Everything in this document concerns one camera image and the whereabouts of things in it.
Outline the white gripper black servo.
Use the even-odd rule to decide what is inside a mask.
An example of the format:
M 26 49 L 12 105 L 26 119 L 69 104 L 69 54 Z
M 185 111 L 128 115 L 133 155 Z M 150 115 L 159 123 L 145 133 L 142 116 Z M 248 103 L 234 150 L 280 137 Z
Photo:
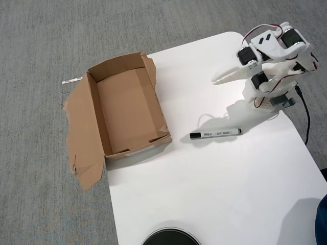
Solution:
M 238 52 L 239 66 L 219 68 L 211 80 L 213 84 L 224 84 L 236 80 L 246 79 L 242 71 L 262 71 L 263 57 L 254 45 L 243 46 Z

